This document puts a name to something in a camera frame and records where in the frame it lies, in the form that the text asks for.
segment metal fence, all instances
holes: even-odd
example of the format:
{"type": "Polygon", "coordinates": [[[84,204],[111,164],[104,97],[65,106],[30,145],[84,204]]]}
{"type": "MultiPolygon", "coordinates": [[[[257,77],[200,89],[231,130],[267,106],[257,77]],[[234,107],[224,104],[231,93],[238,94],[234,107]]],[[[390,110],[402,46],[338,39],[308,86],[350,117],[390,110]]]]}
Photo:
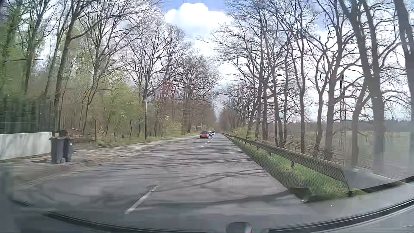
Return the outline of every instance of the metal fence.
{"type": "Polygon", "coordinates": [[[29,98],[0,98],[0,134],[53,131],[53,101],[29,98]]]}

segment windshield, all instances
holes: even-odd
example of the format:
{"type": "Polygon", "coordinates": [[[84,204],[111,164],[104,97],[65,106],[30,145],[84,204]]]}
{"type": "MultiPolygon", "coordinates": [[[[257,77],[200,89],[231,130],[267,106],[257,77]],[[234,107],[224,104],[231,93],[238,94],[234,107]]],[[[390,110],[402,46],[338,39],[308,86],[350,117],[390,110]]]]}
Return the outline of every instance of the windshield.
{"type": "Polygon", "coordinates": [[[0,0],[6,231],[307,232],[414,205],[413,13],[0,0]]]}

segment dashed center line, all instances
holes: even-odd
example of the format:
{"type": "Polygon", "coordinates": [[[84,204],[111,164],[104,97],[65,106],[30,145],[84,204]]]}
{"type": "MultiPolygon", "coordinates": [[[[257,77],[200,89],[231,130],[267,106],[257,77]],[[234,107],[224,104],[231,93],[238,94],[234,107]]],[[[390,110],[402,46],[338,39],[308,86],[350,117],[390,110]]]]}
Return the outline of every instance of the dashed center line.
{"type": "Polygon", "coordinates": [[[204,143],[204,145],[202,145],[201,147],[204,147],[205,145],[207,145],[207,143],[209,143],[211,140],[213,139],[210,139],[208,142],[204,143]]]}
{"type": "Polygon", "coordinates": [[[127,210],[125,210],[124,214],[129,214],[132,211],[135,210],[135,208],[141,204],[153,191],[155,191],[158,188],[158,186],[155,186],[153,189],[149,190],[146,194],[144,194],[140,199],[138,199],[138,201],[136,201],[130,208],[128,208],[127,210]]]}

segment grass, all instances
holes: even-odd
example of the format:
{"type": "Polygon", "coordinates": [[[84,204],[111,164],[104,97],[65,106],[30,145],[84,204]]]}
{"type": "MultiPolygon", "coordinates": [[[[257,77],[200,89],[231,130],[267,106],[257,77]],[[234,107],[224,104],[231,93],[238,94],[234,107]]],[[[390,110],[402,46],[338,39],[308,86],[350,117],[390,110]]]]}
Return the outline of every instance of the grass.
{"type": "Polygon", "coordinates": [[[160,140],[166,140],[166,139],[172,139],[172,138],[180,138],[185,136],[196,136],[199,133],[189,133],[188,135],[172,135],[172,136],[165,136],[165,137],[147,137],[145,138],[120,138],[117,140],[114,140],[113,138],[98,138],[98,146],[125,146],[130,144],[137,144],[137,143],[144,143],[149,141],[160,141],[160,140]]]}
{"type": "MultiPolygon", "coordinates": [[[[342,181],[335,180],[297,163],[294,167],[291,167],[291,161],[282,156],[269,155],[267,151],[257,150],[256,147],[250,147],[238,140],[233,140],[233,142],[286,188],[308,187],[315,195],[312,201],[347,197],[348,189],[342,181]]],[[[354,191],[353,195],[363,193],[365,192],[358,190],[354,191]]]]}
{"type": "MultiPolygon", "coordinates": [[[[314,132],[305,133],[305,144],[313,145],[316,140],[314,132]]],[[[333,137],[334,149],[340,148],[345,155],[352,154],[352,132],[347,131],[345,143],[339,143],[339,134],[333,137]]],[[[288,135],[288,141],[295,141],[297,145],[300,144],[300,134],[288,135]]],[[[325,146],[325,135],[323,135],[320,146],[325,146]]],[[[360,131],[358,134],[359,157],[361,159],[373,158],[373,132],[360,131]]],[[[385,156],[387,159],[401,160],[409,154],[409,132],[386,132],[385,133],[385,156]]]]}

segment sidewalk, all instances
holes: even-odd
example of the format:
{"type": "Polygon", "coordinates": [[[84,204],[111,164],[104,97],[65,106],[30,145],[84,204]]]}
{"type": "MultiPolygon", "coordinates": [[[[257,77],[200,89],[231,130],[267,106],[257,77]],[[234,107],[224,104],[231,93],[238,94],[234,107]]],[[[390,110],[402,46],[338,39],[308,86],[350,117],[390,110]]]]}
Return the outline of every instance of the sidewalk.
{"type": "Polygon", "coordinates": [[[14,187],[35,183],[41,178],[70,172],[81,169],[83,166],[94,166],[95,162],[101,163],[131,153],[149,150],[152,147],[163,146],[176,141],[185,140],[194,136],[173,138],[168,140],[150,141],[117,147],[86,147],[82,149],[74,145],[72,160],[68,163],[54,164],[51,163],[50,153],[44,156],[15,160],[11,162],[0,163],[1,168],[8,171],[8,182],[14,187]]]}

